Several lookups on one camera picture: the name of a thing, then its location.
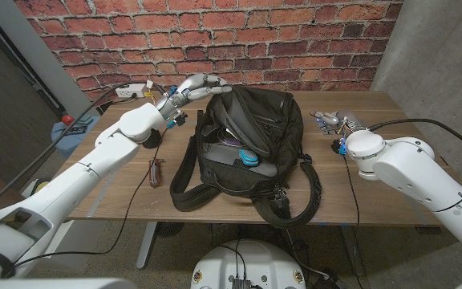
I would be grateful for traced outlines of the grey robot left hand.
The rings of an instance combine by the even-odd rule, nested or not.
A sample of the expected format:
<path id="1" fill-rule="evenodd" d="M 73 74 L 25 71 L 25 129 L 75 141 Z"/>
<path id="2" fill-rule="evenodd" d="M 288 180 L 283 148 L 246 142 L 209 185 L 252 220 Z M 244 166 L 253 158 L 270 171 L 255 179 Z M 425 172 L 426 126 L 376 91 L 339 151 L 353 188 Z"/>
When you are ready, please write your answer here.
<path id="1" fill-rule="evenodd" d="M 181 114 L 181 108 L 206 97 L 231 92 L 232 86 L 220 76 L 197 73 L 189 76 L 170 95 L 162 99 L 156 109 L 165 120 Z"/>

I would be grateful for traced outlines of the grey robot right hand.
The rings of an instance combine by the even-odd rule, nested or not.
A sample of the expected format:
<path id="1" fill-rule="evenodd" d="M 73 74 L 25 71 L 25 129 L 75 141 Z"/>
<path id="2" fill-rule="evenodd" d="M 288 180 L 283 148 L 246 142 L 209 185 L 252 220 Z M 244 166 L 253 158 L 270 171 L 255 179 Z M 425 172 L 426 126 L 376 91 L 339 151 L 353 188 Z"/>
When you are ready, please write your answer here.
<path id="1" fill-rule="evenodd" d="M 348 137 L 353 132 L 364 130 L 365 125 L 347 109 L 337 112 L 311 111 L 310 115 L 316 119 L 318 129 L 326 135 L 341 135 Z"/>

